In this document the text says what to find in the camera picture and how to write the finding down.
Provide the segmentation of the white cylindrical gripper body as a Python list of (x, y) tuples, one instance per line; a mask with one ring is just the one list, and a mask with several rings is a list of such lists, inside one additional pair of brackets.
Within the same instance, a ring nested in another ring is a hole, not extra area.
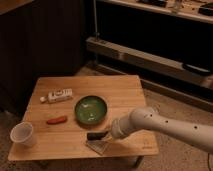
[(132, 130), (129, 116), (123, 116), (113, 120), (110, 133), (114, 139), (124, 139), (132, 133)]

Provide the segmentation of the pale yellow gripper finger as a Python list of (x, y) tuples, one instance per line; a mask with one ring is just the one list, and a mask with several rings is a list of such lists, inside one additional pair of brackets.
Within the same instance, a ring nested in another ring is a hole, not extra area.
[(113, 137), (109, 132), (107, 132), (106, 135), (101, 138), (101, 140), (104, 142), (111, 142), (113, 140)]

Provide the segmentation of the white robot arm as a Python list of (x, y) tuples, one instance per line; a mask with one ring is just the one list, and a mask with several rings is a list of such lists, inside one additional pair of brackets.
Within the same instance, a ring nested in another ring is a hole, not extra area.
[(213, 126), (170, 119), (152, 107), (136, 108), (114, 119), (103, 140), (124, 139), (141, 130), (157, 131), (213, 154)]

